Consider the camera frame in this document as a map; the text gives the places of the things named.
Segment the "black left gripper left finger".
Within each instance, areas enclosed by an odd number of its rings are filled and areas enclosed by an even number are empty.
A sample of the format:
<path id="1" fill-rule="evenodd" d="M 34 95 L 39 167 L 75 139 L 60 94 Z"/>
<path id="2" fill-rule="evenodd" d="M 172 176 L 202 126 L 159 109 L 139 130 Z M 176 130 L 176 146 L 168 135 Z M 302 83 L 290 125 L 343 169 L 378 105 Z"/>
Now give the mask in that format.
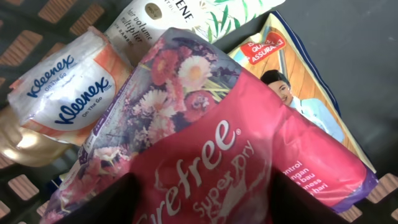
<path id="1" fill-rule="evenodd" d="M 57 224 L 131 224 L 139 198 L 139 182 L 128 173 Z"/>

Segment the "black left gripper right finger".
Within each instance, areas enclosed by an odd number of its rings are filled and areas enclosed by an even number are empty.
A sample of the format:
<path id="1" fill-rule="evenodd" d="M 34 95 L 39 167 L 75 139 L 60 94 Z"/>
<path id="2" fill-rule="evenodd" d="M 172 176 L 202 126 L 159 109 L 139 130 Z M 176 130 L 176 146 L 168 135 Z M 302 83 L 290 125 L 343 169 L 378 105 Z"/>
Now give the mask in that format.
<path id="1" fill-rule="evenodd" d="M 270 216 L 275 224 L 348 224 L 277 169 L 271 172 Z"/>

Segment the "red Carefree pad pack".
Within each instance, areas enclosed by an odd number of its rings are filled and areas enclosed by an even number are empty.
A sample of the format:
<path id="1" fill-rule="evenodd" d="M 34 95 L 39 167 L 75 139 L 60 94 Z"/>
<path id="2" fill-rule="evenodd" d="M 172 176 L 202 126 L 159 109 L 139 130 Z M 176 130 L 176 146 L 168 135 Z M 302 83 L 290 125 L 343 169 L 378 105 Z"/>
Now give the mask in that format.
<path id="1" fill-rule="evenodd" d="M 336 212 L 376 186 L 363 162 L 207 41 L 170 28 L 96 123 L 42 223 L 71 223 L 132 175 L 133 223 L 269 223 L 281 171 Z"/>

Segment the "Kleenex tissue pack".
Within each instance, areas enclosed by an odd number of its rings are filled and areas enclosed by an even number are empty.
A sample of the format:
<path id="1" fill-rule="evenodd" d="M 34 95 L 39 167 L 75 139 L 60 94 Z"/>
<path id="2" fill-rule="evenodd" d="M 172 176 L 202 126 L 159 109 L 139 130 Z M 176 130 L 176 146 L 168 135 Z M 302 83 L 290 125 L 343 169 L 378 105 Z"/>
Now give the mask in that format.
<path id="1" fill-rule="evenodd" d="M 81 145 L 132 72 L 108 38 L 90 27 L 11 85 L 20 125 Z"/>

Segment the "yellow wet wipes pack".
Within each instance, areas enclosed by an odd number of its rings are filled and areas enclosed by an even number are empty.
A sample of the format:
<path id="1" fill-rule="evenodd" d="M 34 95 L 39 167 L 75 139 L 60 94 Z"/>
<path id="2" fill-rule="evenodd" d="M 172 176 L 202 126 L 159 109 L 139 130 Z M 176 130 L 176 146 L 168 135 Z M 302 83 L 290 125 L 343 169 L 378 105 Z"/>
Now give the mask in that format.
<path id="1" fill-rule="evenodd" d="M 337 100 L 296 33 L 278 12 L 269 14 L 262 29 L 229 54 L 253 75 L 280 75 L 272 84 L 282 101 L 342 143 L 372 171 L 374 166 L 341 119 Z"/>

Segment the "white Pantene shampoo tube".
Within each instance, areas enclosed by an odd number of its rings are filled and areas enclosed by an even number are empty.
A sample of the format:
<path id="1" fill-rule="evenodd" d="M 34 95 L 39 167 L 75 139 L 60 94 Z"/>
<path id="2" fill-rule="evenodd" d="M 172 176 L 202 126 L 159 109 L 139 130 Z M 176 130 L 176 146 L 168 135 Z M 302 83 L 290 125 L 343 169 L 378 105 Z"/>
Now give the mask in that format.
<path id="1" fill-rule="evenodd" d="M 19 125 L 8 102 L 13 85 L 90 26 L 103 31 L 127 64 L 135 65 L 170 27 L 216 42 L 279 5 L 276 0 L 234 1 L 2 1 L 1 155 L 27 166 L 44 166 L 88 134 L 51 138 Z"/>

